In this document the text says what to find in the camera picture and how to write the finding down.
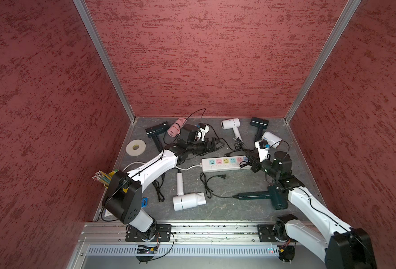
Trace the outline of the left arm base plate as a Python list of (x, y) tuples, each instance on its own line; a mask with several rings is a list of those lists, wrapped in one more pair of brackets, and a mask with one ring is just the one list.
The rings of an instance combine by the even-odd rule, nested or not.
[(154, 224), (147, 232), (141, 232), (137, 228), (128, 225), (126, 227), (126, 242), (160, 243), (169, 242), (171, 239), (171, 224)]

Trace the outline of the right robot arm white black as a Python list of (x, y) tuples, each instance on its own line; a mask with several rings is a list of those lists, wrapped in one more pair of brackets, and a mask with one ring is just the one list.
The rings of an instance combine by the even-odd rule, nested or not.
[(315, 254), (328, 269), (375, 269), (371, 238), (361, 228), (342, 221), (317, 200), (309, 189), (292, 172), (292, 160), (287, 152), (277, 151), (274, 156), (260, 160), (249, 155), (251, 170), (262, 171), (273, 180), (266, 196), (275, 210), (285, 210), (289, 205), (299, 209), (315, 229), (306, 227), (292, 214), (277, 219), (274, 237), (287, 243), (299, 242)]

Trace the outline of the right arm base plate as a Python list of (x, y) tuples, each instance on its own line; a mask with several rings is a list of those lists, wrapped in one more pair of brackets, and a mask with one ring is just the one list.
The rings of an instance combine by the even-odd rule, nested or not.
[(280, 224), (258, 225), (257, 234), (261, 243), (284, 243), (288, 241), (284, 228)]

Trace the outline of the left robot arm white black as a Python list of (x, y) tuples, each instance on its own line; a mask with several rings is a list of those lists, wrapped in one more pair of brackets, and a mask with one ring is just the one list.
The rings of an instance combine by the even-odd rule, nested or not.
[(102, 209), (141, 233), (154, 233), (157, 222), (142, 209), (142, 193), (162, 174), (186, 161), (190, 154), (203, 156), (224, 147), (217, 134), (208, 138), (204, 131), (186, 124), (155, 158), (136, 169), (114, 173), (102, 200)]

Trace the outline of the white power strip coloured sockets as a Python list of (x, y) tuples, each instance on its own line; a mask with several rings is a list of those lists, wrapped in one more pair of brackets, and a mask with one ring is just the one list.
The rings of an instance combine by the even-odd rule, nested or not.
[(201, 160), (203, 173), (241, 170), (248, 167), (249, 160), (246, 156), (230, 156), (206, 158)]

